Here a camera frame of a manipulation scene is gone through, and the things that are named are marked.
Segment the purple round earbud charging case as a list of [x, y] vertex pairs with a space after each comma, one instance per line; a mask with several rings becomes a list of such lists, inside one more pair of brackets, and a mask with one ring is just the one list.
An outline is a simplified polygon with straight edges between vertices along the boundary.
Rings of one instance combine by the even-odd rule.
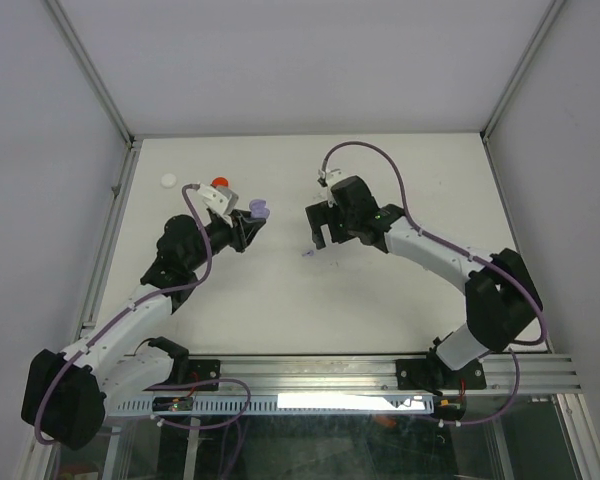
[[264, 199], [253, 199], [249, 203], [249, 211], [252, 218], [267, 220], [270, 216], [270, 210]]

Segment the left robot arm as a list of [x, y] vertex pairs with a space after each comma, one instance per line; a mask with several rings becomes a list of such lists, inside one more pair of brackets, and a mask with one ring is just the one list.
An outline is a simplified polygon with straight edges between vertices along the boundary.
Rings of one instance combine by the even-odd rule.
[[197, 269], [208, 269], [225, 248], [244, 252], [268, 216], [268, 210], [235, 209], [227, 218], [211, 213], [208, 224], [197, 214], [170, 218], [155, 260], [119, 313], [62, 351], [44, 349], [31, 361], [21, 417], [36, 440], [79, 450], [125, 401], [154, 386], [184, 385], [190, 373], [185, 347], [156, 337], [146, 351], [132, 350], [205, 281]]

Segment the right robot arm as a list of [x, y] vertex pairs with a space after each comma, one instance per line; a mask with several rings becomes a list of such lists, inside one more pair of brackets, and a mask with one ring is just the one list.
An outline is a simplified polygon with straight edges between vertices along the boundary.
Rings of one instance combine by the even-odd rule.
[[504, 351], [536, 319], [541, 301], [517, 252], [505, 248], [488, 259], [471, 249], [457, 252], [413, 226], [404, 208], [379, 206], [360, 177], [333, 170], [323, 173], [318, 182], [326, 198], [306, 209], [317, 248], [325, 248], [322, 231], [327, 229], [335, 244], [357, 239], [413, 261], [465, 297], [465, 323], [436, 339], [422, 364], [408, 372], [416, 387], [430, 392], [452, 387], [470, 362]]

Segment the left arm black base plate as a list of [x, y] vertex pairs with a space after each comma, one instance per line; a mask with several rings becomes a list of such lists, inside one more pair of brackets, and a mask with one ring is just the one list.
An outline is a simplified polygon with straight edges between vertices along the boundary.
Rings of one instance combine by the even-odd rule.
[[221, 377], [221, 361], [216, 358], [189, 357], [178, 373], [181, 384], [190, 384]]

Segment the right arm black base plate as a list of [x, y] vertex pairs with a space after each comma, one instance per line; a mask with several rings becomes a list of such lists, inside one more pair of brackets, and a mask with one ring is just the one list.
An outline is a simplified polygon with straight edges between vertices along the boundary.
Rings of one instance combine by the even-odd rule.
[[482, 364], [473, 360], [460, 370], [451, 370], [433, 358], [400, 358], [395, 361], [397, 387], [401, 391], [422, 390], [436, 396], [446, 391], [485, 390]]

